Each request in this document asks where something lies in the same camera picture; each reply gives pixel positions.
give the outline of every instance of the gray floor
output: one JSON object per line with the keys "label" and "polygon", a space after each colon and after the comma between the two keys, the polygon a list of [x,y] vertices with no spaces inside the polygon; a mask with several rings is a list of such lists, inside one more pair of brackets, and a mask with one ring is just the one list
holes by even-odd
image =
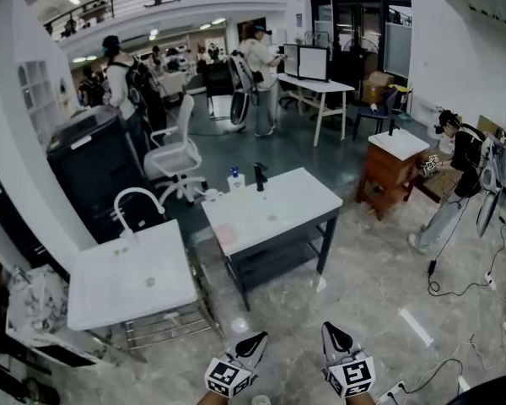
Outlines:
{"label": "gray floor", "polygon": [[[212,187],[226,190],[229,168],[234,165],[245,173],[248,183],[257,161],[268,166],[268,177],[303,166],[341,196],[344,205],[322,277],[312,261],[251,292],[252,310],[247,313],[200,208],[186,210],[179,203],[170,208],[201,259],[227,335],[232,334],[233,323],[243,322],[270,335],[258,367],[260,378],[231,403],[249,403],[259,393],[270,396],[274,405],[342,403],[320,372],[320,327],[324,321],[350,332],[374,357],[375,399],[399,380],[409,389],[414,387],[422,375],[451,354],[463,363],[463,378],[469,386],[506,373],[506,334],[500,327],[506,321],[506,248],[493,270],[496,292],[472,288],[462,297],[431,297],[426,274],[431,255],[422,256],[409,248],[406,235],[427,222],[437,205],[415,190],[408,203],[399,204],[382,222],[377,221],[367,205],[352,200],[366,139],[374,125],[363,124],[356,143],[350,139],[350,127],[343,142],[337,130],[323,129],[319,147],[313,148],[314,123],[298,117],[292,107],[271,138],[257,139],[250,132],[217,138],[195,136],[204,158],[200,174]],[[192,132],[216,129],[199,121],[191,126]],[[425,133],[417,124],[409,129]],[[443,292],[460,292],[472,281],[481,282],[493,253],[501,246],[497,215],[486,235],[482,239],[476,236],[481,202],[481,195],[470,201],[439,258],[434,279]],[[506,219],[506,202],[499,212]],[[447,235],[434,248],[433,256],[445,238]],[[412,314],[433,339],[431,343],[425,343],[412,329],[401,310]],[[488,370],[470,345],[459,345],[471,338]],[[144,351],[147,364],[128,360],[117,368],[55,368],[53,383],[62,394],[63,404],[192,405],[204,392],[202,376],[210,359],[222,351],[218,336],[203,332],[148,348]],[[447,403],[456,394],[458,376],[459,366],[448,363],[427,387],[409,395],[406,403]],[[396,398],[403,403],[403,396]]]}

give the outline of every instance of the faucet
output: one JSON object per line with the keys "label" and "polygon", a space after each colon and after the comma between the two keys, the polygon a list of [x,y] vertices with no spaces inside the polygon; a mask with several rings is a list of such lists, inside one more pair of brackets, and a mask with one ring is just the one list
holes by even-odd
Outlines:
{"label": "faucet", "polygon": [[264,184],[268,183],[268,179],[264,174],[262,174],[262,171],[266,171],[268,170],[268,168],[263,164],[261,164],[261,162],[257,162],[254,168],[255,168],[256,191],[263,192]]}

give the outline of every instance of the white pants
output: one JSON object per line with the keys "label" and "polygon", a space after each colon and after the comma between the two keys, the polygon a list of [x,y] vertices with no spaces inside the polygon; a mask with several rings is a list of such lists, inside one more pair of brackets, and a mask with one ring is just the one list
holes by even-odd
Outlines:
{"label": "white pants", "polygon": [[419,249],[427,250],[442,234],[449,223],[457,216],[466,202],[462,197],[450,193],[448,199],[439,207],[437,213],[431,218],[428,226],[417,233],[416,243]]}

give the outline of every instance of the bottle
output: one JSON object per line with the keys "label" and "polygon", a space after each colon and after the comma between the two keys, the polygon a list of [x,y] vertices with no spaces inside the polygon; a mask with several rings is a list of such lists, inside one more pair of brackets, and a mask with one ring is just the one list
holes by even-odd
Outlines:
{"label": "bottle", "polygon": [[233,166],[230,169],[230,176],[227,179],[229,182],[229,190],[238,191],[240,188],[245,186],[245,177],[243,174],[238,174],[238,167]]}

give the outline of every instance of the white sink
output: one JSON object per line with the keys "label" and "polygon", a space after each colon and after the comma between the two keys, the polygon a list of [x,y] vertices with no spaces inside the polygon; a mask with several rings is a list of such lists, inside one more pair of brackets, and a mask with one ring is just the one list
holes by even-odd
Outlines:
{"label": "white sink", "polygon": [[280,235],[341,207],[342,200],[298,168],[202,203],[226,256]]}

